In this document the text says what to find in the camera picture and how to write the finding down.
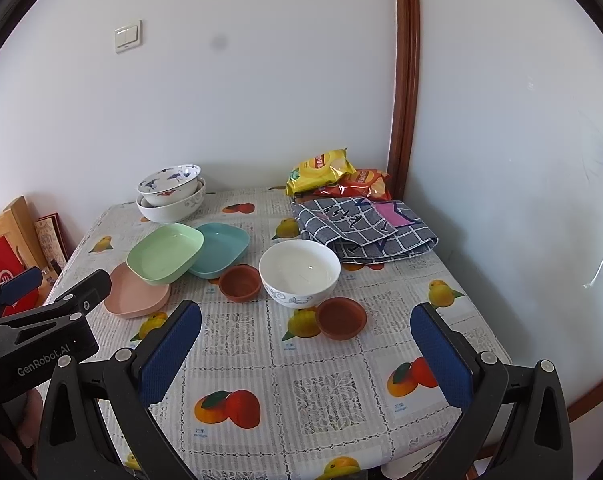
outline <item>metal screw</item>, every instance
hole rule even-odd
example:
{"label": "metal screw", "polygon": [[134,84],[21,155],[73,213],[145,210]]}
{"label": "metal screw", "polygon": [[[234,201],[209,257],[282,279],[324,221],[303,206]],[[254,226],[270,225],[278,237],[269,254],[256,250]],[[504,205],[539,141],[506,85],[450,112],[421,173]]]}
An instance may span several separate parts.
{"label": "metal screw", "polygon": [[60,368],[64,368],[70,364],[71,358],[69,355],[63,355],[59,359],[57,359],[57,366]]}
{"label": "metal screw", "polygon": [[555,365],[553,363],[551,363],[550,361],[548,361],[547,359],[544,359],[539,366],[541,366],[541,369],[544,370],[545,372],[554,372],[555,371]]}
{"label": "metal screw", "polygon": [[117,352],[115,352],[115,359],[120,363],[123,363],[124,361],[128,361],[132,355],[133,352],[131,352],[130,348],[120,348]]}
{"label": "metal screw", "polygon": [[497,364],[497,356],[492,352],[482,352],[481,360],[485,362],[487,365]]}

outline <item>white light switch panel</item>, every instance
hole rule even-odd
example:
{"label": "white light switch panel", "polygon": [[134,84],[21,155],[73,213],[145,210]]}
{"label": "white light switch panel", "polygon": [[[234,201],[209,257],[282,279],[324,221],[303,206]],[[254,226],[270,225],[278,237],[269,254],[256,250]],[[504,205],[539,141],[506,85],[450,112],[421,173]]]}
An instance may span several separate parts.
{"label": "white light switch panel", "polygon": [[115,52],[119,54],[142,44],[141,20],[115,30]]}

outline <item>gray plaid fabric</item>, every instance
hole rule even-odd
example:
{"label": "gray plaid fabric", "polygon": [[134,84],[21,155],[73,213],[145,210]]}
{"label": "gray plaid fabric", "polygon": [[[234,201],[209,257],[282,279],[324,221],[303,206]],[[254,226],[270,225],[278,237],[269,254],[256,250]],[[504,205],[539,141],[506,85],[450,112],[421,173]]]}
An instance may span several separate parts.
{"label": "gray plaid fabric", "polygon": [[[369,265],[413,258],[432,250],[438,242],[427,225],[399,200],[372,203],[356,197],[319,198],[292,206],[301,237],[330,247],[344,263]],[[394,227],[377,206],[406,225]]]}

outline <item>yellow chip bag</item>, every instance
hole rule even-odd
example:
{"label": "yellow chip bag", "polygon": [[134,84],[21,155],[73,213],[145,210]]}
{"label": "yellow chip bag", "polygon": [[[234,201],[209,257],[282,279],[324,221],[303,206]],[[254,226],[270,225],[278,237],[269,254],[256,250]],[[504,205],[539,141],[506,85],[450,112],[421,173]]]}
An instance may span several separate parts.
{"label": "yellow chip bag", "polygon": [[322,153],[305,160],[291,171],[286,183],[286,194],[292,196],[326,184],[334,184],[345,174],[355,171],[357,170],[345,158],[345,149]]}

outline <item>pink plate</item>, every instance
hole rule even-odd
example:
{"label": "pink plate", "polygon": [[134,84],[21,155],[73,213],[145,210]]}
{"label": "pink plate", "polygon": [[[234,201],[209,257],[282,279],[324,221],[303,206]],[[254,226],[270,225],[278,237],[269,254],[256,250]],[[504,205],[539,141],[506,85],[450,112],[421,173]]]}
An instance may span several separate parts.
{"label": "pink plate", "polygon": [[149,285],[126,262],[110,273],[112,287],[104,300],[107,311],[120,317],[139,317],[161,309],[170,296],[170,285]]}

